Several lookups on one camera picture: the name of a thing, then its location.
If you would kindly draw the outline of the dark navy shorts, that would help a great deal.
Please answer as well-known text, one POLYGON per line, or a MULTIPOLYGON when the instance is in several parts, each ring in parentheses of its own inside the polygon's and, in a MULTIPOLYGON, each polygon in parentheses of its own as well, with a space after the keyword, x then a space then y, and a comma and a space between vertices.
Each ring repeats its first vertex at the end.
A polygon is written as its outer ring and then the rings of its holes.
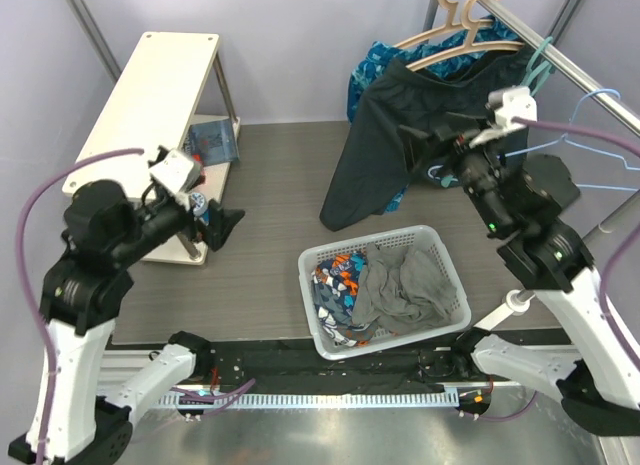
POLYGON ((363 92, 329 185, 320 222, 331 231, 382 214, 392 199, 419 180, 418 152, 405 146, 397 129, 424 132, 454 114, 481 116, 488 95, 519 84, 533 51, 493 51, 441 78, 411 71, 398 58, 363 92))

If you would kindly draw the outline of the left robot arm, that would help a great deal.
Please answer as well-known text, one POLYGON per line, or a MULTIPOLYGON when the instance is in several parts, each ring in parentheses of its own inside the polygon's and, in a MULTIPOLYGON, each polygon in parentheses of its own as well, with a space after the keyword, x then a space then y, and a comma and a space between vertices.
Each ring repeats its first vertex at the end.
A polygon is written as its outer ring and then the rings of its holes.
POLYGON ((75 192, 64 212, 66 248, 46 273, 36 308, 48 338, 36 414, 9 444, 10 457, 24 464, 113 464, 165 392, 211 376, 210 341, 179 331, 120 389, 97 392, 103 352, 133 286, 130 267, 180 233, 218 251, 245 216, 215 200, 207 212, 202 220, 168 192, 148 209, 135 208, 113 180, 75 192))

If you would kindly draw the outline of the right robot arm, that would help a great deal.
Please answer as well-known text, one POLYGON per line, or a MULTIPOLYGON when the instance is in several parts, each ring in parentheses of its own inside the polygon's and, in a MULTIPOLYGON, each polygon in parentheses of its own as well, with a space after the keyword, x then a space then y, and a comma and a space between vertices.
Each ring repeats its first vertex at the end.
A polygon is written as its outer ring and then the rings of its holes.
POLYGON ((639 346, 607 296, 610 271, 596 268, 586 243, 561 219, 580 195, 566 165, 537 154, 509 167, 508 130, 493 117, 453 114, 430 132, 404 125, 397 132, 412 170, 437 160, 459 181, 522 285, 517 299, 535 296, 579 352, 561 360, 502 339, 494 331, 506 316, 500 308, 457 338, 455 374, 516 381, 559 403, 591 434, 637 436, 639 346))

